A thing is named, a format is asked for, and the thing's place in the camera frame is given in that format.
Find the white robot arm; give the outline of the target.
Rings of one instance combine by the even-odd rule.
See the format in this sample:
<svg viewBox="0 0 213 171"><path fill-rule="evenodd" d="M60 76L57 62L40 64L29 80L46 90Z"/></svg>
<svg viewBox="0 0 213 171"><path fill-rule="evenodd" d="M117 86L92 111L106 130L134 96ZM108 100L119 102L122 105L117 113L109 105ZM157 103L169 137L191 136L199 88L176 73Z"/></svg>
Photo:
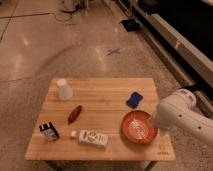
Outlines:
<svg viewBox="0 0 213 171"><path fill-rule="evenodd" d="M196 102L191 91L179 89L159 101L152 120L160 129L177 126L206 144L213 144L213 120L192 110Z"/></svg>

